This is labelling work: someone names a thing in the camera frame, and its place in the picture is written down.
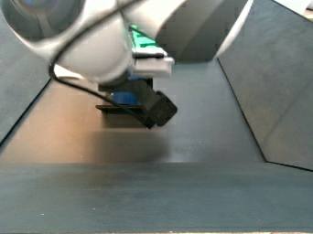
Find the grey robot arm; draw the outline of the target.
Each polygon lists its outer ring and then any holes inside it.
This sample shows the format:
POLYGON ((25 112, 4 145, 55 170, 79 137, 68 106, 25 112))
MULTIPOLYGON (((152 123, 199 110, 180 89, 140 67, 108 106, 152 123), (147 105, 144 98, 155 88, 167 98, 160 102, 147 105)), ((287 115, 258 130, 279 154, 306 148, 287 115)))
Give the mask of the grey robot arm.
POLYGON ((253 0, 0 0, 17 39, 86 80, 214 59, 253 0))

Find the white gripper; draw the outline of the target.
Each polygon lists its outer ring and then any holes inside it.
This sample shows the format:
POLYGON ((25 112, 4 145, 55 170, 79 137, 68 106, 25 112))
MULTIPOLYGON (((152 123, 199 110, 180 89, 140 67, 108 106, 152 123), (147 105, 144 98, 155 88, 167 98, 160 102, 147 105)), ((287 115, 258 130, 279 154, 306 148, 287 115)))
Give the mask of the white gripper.
POLYGON ((175 60, 162 48, 134 48, 131 74, 139 78, 163 78, 171 75, 175 60))

